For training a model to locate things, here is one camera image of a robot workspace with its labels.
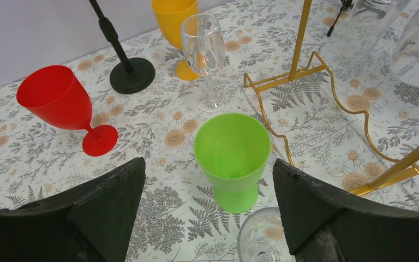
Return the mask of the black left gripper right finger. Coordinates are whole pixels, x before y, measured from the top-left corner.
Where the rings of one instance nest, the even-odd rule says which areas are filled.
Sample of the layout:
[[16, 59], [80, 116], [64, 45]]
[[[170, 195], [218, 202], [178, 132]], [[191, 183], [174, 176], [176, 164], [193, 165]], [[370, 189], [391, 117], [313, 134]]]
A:
[[297, 261], [419, 261], [419, 212], [353, 195], [281, 159], [273, 182]]

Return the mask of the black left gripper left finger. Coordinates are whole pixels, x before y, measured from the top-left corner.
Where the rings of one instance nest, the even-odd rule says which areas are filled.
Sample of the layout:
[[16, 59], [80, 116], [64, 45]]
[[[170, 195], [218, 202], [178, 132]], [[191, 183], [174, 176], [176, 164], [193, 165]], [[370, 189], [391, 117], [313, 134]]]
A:
[[124, 261], [145, 184], [134, 158], [16, 210], [0, 210], [0, 261]]

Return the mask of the green plastic wine glass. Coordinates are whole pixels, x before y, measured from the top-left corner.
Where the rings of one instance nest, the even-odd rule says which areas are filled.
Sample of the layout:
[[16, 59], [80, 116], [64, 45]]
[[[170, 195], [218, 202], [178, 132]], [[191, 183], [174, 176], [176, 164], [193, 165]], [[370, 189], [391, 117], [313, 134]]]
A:
[[257, 182], [270, 156], [267, 129], [255, 118], [225, 113], [205, 122], [194, 141], [194, 154], [213, 186], [218, 206], [244, 213], [258, 198]]

